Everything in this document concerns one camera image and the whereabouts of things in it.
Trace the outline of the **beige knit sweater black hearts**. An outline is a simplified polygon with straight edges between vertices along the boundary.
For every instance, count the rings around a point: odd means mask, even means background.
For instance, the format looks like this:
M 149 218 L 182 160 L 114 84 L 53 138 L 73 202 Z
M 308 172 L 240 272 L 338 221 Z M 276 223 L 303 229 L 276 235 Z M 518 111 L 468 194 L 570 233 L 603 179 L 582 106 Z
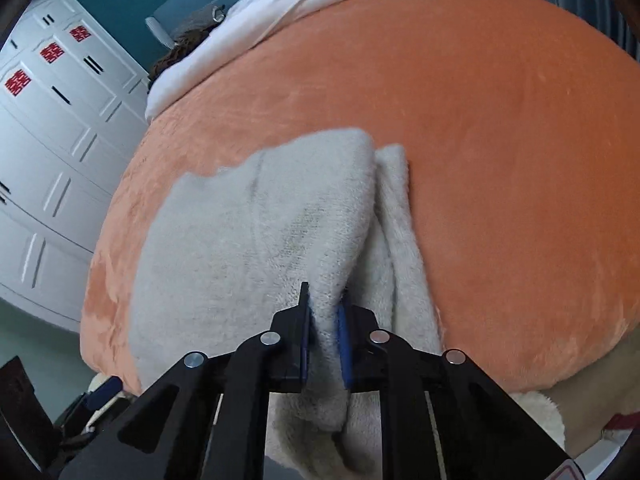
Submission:
M 143 244 L 129 350 L 149 387 L 192 350 L 218 356 L 265 330 L 307 287 L 306 387 L 270 401 L 267 453 L 307 479 L 382 474 L 380 402 L 344 387 L 336 307 L 348 298 L 414 348 L 442 348 L 397 144 L 359 129 L 259 151 L 213 177 L 185 174 Z

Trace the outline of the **orange plush bed blanket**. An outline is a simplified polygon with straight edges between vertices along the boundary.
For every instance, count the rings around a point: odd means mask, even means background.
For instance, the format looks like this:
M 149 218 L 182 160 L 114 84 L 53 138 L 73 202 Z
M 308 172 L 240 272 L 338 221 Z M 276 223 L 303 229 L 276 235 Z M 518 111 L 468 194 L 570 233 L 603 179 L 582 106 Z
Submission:
M 445 342 L 545 389 L 639 322 L 639 66 L 544 0 L 346 0 L 206 77 L 150 125 L 96 245 L 80 353 L 138 378 L 129 297 L 157 209 L 308 132 L 398 143 Z

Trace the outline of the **floral red white box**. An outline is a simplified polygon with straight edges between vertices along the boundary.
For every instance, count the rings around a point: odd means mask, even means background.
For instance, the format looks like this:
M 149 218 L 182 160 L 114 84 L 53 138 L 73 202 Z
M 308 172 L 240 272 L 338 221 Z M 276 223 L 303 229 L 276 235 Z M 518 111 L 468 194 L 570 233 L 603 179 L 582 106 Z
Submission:
M 604 426 L 602 438 L 623 446 L 640 425 L 640 413 L 615 414 Z

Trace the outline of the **dark clothes pile on bed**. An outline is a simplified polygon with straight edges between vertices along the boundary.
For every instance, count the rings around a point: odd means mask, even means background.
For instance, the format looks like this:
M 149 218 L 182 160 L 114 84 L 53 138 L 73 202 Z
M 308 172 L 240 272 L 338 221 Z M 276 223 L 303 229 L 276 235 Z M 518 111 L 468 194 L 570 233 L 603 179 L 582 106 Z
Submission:
M 151 68 L 148 90 L 163 72 L 189 56 L 226 18 L 226 6 L 208 4 L 189 15 L 175 30 L 174 46 Z

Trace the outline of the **white wardrobe with red stickers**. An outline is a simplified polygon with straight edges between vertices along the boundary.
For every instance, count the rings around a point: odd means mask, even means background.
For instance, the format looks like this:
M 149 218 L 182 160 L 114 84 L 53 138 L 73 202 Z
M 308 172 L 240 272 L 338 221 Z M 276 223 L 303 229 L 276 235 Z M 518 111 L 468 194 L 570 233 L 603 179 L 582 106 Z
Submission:
M 78 0 L 34 0 L 1 50 L 1 297 L 76 332 L 148 74 Z

